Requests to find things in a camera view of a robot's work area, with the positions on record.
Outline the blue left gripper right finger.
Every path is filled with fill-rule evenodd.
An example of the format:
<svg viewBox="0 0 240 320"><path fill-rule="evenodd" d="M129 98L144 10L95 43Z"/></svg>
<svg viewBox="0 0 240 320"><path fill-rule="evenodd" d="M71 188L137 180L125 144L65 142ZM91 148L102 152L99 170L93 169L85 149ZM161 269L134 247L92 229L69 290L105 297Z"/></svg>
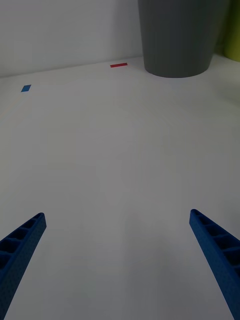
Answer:
<svg viewBox="0 0 240 320"><path fill-rule="evenodd" d="M189 225L233 318L240 319L240 241L196 209Z"/></svg>

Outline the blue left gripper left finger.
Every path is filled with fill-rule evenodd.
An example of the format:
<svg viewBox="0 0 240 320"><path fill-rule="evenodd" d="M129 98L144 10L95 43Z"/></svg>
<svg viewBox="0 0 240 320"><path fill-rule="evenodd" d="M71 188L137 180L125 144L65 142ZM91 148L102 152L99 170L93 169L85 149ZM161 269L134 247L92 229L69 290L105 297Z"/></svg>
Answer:
<svg viewBox="0 0 240 320"><path fill-rule="evenodd" d="M0 241L0 319L3 320L47 227L40 212Z"/></svg>

